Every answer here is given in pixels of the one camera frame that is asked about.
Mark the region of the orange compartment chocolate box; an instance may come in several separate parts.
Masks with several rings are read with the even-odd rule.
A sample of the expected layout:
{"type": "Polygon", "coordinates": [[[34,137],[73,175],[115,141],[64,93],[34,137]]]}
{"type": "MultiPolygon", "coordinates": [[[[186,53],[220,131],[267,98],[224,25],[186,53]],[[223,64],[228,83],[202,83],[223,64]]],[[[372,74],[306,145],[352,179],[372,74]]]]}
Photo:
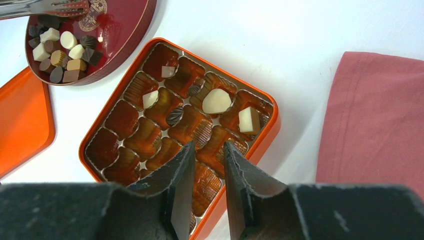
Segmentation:
{"type": "Polygon", "coordinates": [[[195,144],[195,181],[189,237],[208,237],[226,210],[224,143],[232,142],[245,158],[257,164],[281,128],[279,107],[266,92],[225,72],[164,39],[150,40],[140,51],[82,140],[79,159],[99,182],[130,185],[165,164],[188,142],[195,144]],[[162,66],[176,67],[162,78],[162,66]],[[201,87],[188,96],[192,85],[201,87]],[[204,98],[213,89],[226,91],[230,107],[208,114],[204,98]],[[142,96],[158,90],[158,100],[143,108],[142,96]],[[183,107],[174,126],[166,116],[183,107]],[[239,112],[259,112],[258,134],[241,133],[239,112]]]}

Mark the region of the dark leaf chocolate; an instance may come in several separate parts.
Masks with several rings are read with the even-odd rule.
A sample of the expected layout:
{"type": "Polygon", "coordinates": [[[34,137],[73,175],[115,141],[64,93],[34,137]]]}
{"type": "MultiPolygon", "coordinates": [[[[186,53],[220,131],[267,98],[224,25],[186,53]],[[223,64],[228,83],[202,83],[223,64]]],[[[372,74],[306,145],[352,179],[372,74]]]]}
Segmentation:
{"type": "Polygon", "coordinates": [[[165,121],[170,127],[173,127],[181,120],[183,114],[184,108],[182,106],[178,106],[169,112],[165,121]]]}

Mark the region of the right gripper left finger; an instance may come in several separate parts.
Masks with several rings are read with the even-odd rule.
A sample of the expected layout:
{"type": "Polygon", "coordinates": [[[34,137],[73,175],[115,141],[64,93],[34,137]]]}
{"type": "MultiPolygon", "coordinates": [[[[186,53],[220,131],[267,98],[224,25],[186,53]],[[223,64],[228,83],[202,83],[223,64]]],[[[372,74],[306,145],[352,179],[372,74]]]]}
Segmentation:
{"type": "Polygon", "coordinates": [[[8,183],[0,187],[3,240],[187,240],[195,144],[144,178],[102,183],[8,183]]]}

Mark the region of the metal serving tongs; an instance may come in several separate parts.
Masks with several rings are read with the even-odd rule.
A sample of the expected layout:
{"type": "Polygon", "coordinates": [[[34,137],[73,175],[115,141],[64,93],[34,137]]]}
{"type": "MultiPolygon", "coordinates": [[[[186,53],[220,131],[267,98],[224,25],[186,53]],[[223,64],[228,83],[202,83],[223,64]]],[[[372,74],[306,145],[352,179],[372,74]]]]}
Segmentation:
{"type": "Polygon", "coordinates": [[[13,19],[31,15],[52,15],[76,17],[87,14],[90,4],[87,0],[2,0],[0,19],[13,19]]]}

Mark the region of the dark ribbed chocolate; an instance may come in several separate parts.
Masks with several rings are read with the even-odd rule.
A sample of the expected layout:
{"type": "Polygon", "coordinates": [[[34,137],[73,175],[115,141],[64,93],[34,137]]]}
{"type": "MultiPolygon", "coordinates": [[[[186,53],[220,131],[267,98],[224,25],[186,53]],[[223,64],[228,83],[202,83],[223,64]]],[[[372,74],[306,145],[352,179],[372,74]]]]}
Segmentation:
{"type": "Polygon", "coordinates": [[[201,87],[199,86],[199,85],[191,85],[189,88],[188,88],[188,91],[187,91],[187,95],[189,96],[189,97],[193,97],[193,96],[195,96],[199,91],[201,90],[201,87]]]}

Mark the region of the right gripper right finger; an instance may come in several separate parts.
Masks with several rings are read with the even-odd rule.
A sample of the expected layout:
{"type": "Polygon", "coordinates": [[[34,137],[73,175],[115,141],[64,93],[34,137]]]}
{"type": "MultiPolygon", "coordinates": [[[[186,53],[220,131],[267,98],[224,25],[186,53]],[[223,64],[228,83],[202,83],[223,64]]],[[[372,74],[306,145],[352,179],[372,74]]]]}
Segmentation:
{"type": "Polygon", "coordinates": [[[421,240],[424,204],[398,184],[284,184],[224,144],[233,240],[421,240]]]}

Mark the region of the white rounded chocolate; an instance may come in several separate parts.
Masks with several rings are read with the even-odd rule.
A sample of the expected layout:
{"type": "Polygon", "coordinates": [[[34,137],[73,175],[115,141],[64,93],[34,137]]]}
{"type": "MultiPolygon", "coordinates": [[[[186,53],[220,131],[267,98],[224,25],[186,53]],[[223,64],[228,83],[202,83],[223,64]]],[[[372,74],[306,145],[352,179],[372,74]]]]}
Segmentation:
{"type": "Polygon", "coordinates": [[[226,91],[215,88],[204,98],[202,110],[206,114],[221,114],[230,107],[231,103],[230,95],[226,91]]]}

